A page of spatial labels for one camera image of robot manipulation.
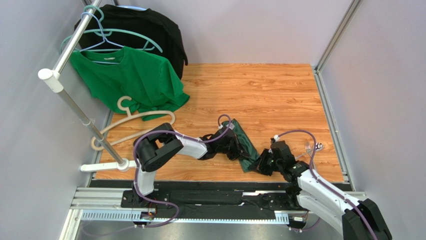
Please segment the bright green t-shirt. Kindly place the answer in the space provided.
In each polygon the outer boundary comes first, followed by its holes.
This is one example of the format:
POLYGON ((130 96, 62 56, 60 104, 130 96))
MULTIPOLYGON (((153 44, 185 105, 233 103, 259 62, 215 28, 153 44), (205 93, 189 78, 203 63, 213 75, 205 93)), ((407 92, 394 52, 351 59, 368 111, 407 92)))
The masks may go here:
POLYGON ((146 51, 124 47, 116 52, 74 51, 69 62, 99 99, 118 114, 118 100, 131 112, 171 111, 184 106, 190 96, 169 60, 146 51))

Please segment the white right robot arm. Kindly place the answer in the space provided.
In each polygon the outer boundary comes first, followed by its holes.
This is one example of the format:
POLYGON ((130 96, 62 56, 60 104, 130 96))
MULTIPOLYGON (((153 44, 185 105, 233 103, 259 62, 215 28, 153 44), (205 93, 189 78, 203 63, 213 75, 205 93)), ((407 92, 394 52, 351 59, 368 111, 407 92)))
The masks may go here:
POLYGON ((263 175, 279 172, 292 185, 286 189, 290 200, 315 213, 345 240, 391 240, 389 227, 378 205, 360 200, 322 178, 288 149, 265 149, 252 166, 263 175))

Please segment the black t-shirt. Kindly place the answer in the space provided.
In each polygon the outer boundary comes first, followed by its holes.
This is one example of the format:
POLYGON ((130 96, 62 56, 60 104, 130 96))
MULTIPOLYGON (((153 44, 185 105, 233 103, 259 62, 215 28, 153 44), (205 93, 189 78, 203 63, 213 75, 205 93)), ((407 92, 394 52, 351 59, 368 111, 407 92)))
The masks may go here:
POLYGON ((144 35, 157 43, 162 52, 141 37, 112 32, 107 39, 111 42, 142 49, 146 46, 149 53, 168 59, 177 76, 183 77, 184 66, 189 61, 185 52, 183 37, 179 26, 167 16, 150 8, 146 10, 129 9, 121 6, 106 4, 100 7, 104 14, 101 24, 105 29, 120 29, 144 35))

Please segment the dark green cloth napkin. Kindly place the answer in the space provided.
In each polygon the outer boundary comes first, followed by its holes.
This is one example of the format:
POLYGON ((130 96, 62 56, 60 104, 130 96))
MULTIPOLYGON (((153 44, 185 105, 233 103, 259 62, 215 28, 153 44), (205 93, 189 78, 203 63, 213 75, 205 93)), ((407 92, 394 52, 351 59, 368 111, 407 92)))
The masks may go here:
POLYGON ((250 154, 250 157, 238 160, 242 171, 248 173, 256 169, 255 163, 259 158, 259 153, 255 146, 249 139, 249 136, 243 130, 241 124, 234 118, 231 120, 230 129, 226 132, 227 134, 235 134, 239 142, 243 145, 243 148, 250 154))

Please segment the aluminium frame rail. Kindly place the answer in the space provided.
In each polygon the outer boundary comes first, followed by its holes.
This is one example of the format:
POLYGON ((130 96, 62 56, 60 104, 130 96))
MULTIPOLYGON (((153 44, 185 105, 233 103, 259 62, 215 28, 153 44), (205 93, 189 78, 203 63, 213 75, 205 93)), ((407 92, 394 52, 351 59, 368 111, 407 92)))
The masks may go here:
MULTIPOLYGON (((243 191, 240 189, 225 191, 243 191)), ((243 192, 285 192, 283 190, 243 191, 243 192)), ((292 217, 308 216, 308 211, 267 210, 253 205, 176 205, 172 202, 149 202, 139 198, 126 188, 82 188, 79 187, 73 200, 73 210, 83 210, 88 220, 143 220, 159 223, 174 219, 176 223, 242 223, 279 224, 292 217)))

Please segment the shiny metal spoon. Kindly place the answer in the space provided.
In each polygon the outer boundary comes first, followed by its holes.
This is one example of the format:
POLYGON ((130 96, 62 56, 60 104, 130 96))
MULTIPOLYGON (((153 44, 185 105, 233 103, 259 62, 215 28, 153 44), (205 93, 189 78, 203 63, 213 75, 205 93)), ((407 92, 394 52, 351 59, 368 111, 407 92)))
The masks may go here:
POLYGON ((305 153, 303 155, 312 155, 312 152, 314 151, 314 149, 316 151, 321 151, 324 148, 324 145, 321 142, 318 142, 316 144, 311 145, 309 141, 307 141, 305 143, 305 153))

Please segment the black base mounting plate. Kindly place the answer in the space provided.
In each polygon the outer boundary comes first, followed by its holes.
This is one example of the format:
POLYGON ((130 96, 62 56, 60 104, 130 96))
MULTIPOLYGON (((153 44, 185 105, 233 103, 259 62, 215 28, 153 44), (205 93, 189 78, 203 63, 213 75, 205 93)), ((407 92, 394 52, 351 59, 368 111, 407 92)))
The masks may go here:
POLYGON ((244 192, 236 190, 158 189, 147 196, 178 206, 256 206, 271 211, 307 211, 286 192, 244 192))

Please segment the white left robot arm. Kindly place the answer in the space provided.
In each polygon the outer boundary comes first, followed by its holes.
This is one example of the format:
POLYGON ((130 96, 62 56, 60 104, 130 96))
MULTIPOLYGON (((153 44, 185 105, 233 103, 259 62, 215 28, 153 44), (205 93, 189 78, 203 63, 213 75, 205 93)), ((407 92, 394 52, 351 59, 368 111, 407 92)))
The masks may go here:
POLYGON ((154 191, 157 170, 175 155, 189 156, 197 160, 209 160, 217 154, 233 160, 256 160, 257 153, 247 135, 236 123, 225 121, 217 132, 201 137, 184 135, 163 123, 133 142, 133 157, 136 172, 133 188, 138 196, 147 196, 154 191))

